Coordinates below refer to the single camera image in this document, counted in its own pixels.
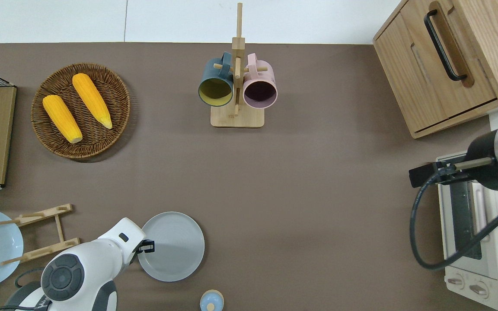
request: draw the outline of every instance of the yellow corn cob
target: yellow corn cob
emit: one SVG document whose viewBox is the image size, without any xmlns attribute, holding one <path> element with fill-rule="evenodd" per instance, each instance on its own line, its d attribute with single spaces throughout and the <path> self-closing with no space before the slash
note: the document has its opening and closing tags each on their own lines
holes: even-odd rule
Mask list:
<svg viewBox="0 0 498 311">
<path fill-rule="evenodd" d="M 72 144 L 82 140 L 82 133 L 75 122 L 73 115 L 58 95 L 49 95 L 43 98 L 43 108 L 57 126 L 59 132 Z"/>
<path fill-rule="evenodd" d="M 85 73 L 77 73 L 73 76 L 73 86 L 86 104 L 91 115 L 106 128 L 112 128 L 111 115 L 105 105 L 105 101 L 97 91 L 97 88 Z"/>
</svg>

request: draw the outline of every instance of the brown table surface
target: brown table surface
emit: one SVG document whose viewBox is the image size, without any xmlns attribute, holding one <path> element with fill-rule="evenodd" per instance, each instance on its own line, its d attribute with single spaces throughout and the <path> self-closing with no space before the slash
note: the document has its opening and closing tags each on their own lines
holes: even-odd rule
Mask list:
<svg viewBox="0 0 498 311">
<path fill-rule="evenodd" d="M 164 211 L 205 235 L 199 269 L 152 279 L 135 262 L 115 279 L 119 310 L 199 310 L 206 290 L 230 311 L 489 310 L 419 267 L 409 246 L 408 170 L 465 150 L 489 130 L 480 118 L 413 140 L 372 45 L 247 44 L 274 68 L 279 97 L 260 129 L 214 128 L 197 88 L 205 62 L 230 44 L 0 44 L 0 76 L 18 86 L 7 185 L 10 217 L 72 203 L 65 238 L 97 238 L 122 217 Z M 123 137 L 91 163 L 38 142 L 30 106 L 40 83 L 71 63 L 100 63 L 132 93 Z M 437 192 L 419 213 L 426 258 L 442 257 Z M 22 229 L 25 250 L 57 241 L 54 221 Z M 0 305 L 20 264 L 0 283 Z M 38 276 L 28 276 L 25 281 Z"/>
</svg>

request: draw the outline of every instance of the black handle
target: black handle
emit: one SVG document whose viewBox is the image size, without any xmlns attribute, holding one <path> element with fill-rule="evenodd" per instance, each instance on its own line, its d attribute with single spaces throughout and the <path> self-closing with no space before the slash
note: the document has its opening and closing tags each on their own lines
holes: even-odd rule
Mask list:
<svg viewBox="0 0 498 311">
<path fill-rule="evenodd" d="M 441 46 L 441 41 L 439 41 L 439 37 L 437 37 L 437 33 L 435 33 L 435 29 L 433 28 L 433 24 L 431 23 L 431 20 L 429 19 L 431 16 L 434 16 L 435 14 L 437 14 L 437 10 L 429 11 L 424 16 L 424 24 L 425 24 L 425 28 L 428 30 L 429 37 L 431 37 L 431 41 L 433 42 L 433 46 L 435 47 L 435 50 L 437 51 L 437 54 L 439 55 L 439 59 L 441 59 L 441 63 L 443 64 L 443 67 L 445 68 L 445 72 L 449 76 L 449 79 L 452 79 L 453 81 L 460 81 L 461 79 L 466 79 L 466 75 L 462 75 L 462 76 L 457 75 L 454 72 L 453 68 L 451 67 L 451 64 L 449 63 L 449 59 L 447 58 L 445 50 L 443 49 L 443 46 Z"/>
</svg>

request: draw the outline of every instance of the wicker basket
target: wicker basket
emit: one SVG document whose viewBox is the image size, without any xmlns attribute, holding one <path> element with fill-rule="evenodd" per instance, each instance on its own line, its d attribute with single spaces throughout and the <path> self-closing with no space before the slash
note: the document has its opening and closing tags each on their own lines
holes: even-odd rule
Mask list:
<svg viewBox="0 0 498 311">
<path fill-rule="evenodd" d="M 73 87 L 73 76 L 85 73 L 103 97 L 113 124 L 107 129 L 97 122 Z M 82 132 L 82 140 L 69 143 L 45 112 L 42 100 L 47 95 L 59 95 Z M 96 63 L 75 63 L 50 75 L 40 85 L 32 102 L 32 126 L 38 140 L 51 152 L 69 159 L 93 157 L 109 149 L 121 136 L 130 118 L 130 94 L 120 77 Z"/>
</svg>

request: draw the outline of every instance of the white wall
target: white wall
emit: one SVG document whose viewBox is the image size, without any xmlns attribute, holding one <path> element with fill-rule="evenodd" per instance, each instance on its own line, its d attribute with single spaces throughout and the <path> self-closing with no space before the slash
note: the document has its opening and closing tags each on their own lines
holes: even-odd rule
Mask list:
<svg viewBox="0 0 498 311">
<path fill-rule="evenodd" d="M 0 43 L 231 42 L 238 0 L 0 0 Z M 248 43 L 370 44 L 400 0 L 242 0 Z"/>
</svg>

